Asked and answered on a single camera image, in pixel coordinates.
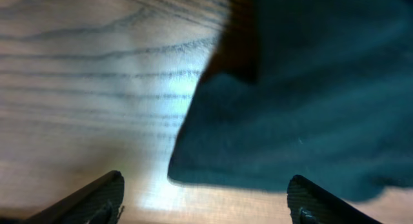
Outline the black t-shirt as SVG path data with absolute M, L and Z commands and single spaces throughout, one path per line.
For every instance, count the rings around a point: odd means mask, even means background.
M 350 201 L 412 186 L 412 0 L 255 0 L 252 75 L 198 85 L 174 181 Z

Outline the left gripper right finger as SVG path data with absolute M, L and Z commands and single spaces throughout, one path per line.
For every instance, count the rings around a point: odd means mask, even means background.
M 300 175 L 288 184 L 287 205 L 293 224 L 381 224 Z

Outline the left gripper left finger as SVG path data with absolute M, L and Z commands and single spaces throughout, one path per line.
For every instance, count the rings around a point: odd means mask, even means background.
M 23 224 L 117 224 L 125 193 L 125 179 L 113 170 L 25 219 Z

